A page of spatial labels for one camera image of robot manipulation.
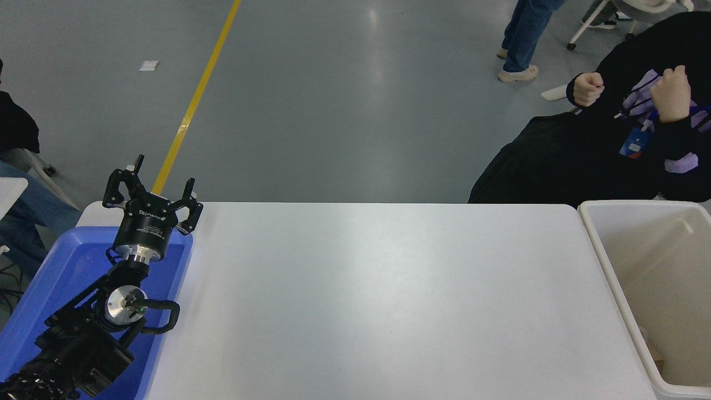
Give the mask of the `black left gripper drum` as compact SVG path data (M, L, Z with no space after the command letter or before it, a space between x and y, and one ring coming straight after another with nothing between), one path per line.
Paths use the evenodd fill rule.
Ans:
M114 252L127 258L163 258L177 224L176 210L167 198L147 193L126 202L124 215L114 239Z

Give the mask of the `person's right hand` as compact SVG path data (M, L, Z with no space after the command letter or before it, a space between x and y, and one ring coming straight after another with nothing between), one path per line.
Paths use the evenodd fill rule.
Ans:
M591 106L604 91L604 81L597 72L582 73L572 83L572 102L580 107Z

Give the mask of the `person's left hand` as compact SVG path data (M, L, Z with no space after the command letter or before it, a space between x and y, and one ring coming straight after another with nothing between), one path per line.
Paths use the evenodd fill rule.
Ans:
M665 69L650 93L661 123L682 121L689 116L691 92L684 65Z

